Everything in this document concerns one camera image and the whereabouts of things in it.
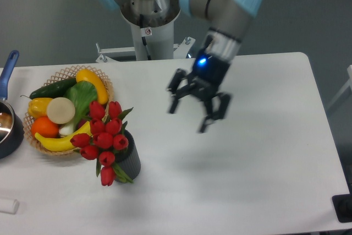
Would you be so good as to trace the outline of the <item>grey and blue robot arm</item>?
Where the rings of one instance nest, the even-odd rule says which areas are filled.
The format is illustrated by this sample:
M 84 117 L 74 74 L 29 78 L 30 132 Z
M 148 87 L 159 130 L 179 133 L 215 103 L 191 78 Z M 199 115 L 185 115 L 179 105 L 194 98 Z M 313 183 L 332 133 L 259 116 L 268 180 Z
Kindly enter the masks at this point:
M 169 112 L 176 111 L 181 98 L 197 98 L 206 112 L 201 133 L 226 116 L 232 96 L 219 88 L 261 3 L 262 0 L 179 0 L 184 13 L 209 21 L 210 27 L 191 71 L 178 68 L 168 85 L 172 97 Z

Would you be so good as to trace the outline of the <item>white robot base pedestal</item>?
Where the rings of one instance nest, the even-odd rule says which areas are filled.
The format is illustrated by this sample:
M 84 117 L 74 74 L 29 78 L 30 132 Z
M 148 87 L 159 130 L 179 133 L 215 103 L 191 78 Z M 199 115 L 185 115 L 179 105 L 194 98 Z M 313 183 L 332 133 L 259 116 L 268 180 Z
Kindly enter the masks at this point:
M 174 21 L 179 0 L 98 0 L 108 10 L 119 10 L 130 25 L 138 61 L 172 59 Z

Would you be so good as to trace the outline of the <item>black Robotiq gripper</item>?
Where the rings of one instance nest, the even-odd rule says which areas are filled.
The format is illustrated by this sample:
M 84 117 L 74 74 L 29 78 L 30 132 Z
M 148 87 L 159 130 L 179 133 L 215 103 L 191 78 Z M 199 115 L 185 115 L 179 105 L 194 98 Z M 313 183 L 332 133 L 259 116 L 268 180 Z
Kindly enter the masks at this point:
M 174 73 L 167 91 L 171 93 L 171 106 L 168 113 L 176 112 L 179 100 L 187 95 L 193 95 L 203 102 L 206 115 L 203 118 L 199 133 L 205 133 L 207 127 L 214 121 L 225 119 L 227 109 L 231 101 L 231 94 L 219 92 L 230 64 L 215 55 L 211 55 L 201 49 L 192 65 L 190 73 L 178 68 Z M 214 108 L 213 99 L 217 99 L 219 105 Z

